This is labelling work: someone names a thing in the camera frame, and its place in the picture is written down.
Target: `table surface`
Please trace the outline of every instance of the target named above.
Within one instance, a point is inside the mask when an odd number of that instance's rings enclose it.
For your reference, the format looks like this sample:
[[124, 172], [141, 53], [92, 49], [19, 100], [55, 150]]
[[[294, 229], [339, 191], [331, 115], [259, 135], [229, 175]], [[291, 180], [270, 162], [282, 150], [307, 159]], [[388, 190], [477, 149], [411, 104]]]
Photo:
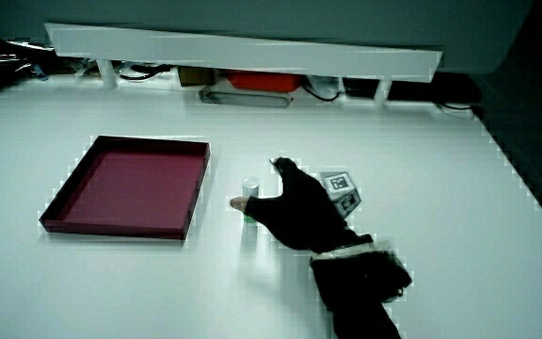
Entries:
[[[414, 283], [386, 304], [404, 338], [542, 338], [542, 208], [484, 126], [426, 104], [204, 105], [193, 90], [63, 77], [0, 92], [1, 338], [331, 338], [311, 253], [245, 227], [268, 159], [346, 170], [347, 218], [390, 240]], [[211, 143], [187, 240], [47, 234], [40, 214], [98, 135]]]

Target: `red tray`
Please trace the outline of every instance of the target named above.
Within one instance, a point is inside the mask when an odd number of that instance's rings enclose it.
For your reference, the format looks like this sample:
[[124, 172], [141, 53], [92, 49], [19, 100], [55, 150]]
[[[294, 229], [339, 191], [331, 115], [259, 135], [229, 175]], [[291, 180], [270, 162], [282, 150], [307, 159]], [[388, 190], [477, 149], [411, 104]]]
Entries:
[[208, 143], [99, 136], [40, 218], [48, 232], [184, 240]]

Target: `tray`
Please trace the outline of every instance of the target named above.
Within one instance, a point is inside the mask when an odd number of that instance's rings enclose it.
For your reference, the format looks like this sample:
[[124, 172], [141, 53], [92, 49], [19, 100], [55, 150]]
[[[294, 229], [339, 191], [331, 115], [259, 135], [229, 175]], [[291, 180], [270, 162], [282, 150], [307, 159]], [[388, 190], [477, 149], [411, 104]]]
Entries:
[[40, 217], [47, 232], [185, 240], [203, 142], [99, 136]]

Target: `small bottle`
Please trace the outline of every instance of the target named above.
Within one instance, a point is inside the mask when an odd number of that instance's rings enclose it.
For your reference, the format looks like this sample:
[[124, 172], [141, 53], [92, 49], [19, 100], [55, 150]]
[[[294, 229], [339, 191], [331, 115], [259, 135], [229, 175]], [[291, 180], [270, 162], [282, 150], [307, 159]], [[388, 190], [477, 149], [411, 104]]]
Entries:
[[[259, 180], [254, 177], [244, 179], [242, 183], [242, 195], [244, 197], [259, 197]], [[248, 225], [256, 224], [256, 220], [244, 214], [244, 223]]]

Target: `white cube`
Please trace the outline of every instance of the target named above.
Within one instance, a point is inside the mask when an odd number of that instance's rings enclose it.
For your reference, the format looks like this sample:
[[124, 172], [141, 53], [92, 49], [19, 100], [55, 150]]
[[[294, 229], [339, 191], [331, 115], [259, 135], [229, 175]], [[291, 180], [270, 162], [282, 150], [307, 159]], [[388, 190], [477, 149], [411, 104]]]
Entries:
[[343, 218], [361, 203], [357, 187], [347, 172], [321, 172], [321, 184]]

